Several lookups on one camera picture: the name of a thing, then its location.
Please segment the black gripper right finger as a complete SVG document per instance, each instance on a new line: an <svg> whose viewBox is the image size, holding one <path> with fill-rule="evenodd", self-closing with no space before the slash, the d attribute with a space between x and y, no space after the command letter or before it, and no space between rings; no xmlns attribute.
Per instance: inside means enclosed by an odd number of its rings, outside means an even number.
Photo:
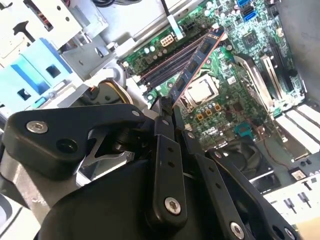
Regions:
<svg viewBox="0 0 320 240"><path fill-rule="evenodd" d="M184 129L180 108L173 107L174 125L196 180L203 185L223 240L298 240L296 230L275 210L231 162L238 155L202 150L195 135Z"/></svg>

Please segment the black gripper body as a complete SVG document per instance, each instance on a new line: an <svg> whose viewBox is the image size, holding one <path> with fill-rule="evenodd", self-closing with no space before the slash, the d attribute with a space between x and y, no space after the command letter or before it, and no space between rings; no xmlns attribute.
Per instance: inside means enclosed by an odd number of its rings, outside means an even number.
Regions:
<svg viewBox="0 0 320 240"><path fill-rule="evenodd" d="M216 212L203 185L184 177L185 226L173 231L148 223L149 164L130 163L66 195L45 217L40 240L222 240Z"/></svg>

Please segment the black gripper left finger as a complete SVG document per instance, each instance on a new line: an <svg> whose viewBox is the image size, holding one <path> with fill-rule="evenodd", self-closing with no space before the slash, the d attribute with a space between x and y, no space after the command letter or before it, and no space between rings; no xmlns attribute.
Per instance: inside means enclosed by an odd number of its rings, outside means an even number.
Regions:
<svg viewBox="0 0 320 240"><path fill-rule="evenodd" d="M188 213L174 107L162 97L150 113L131 104L15 113L3 135L3 175L42 225L63 197L145 160L150 173L148 223L183 227Z"/></svg>

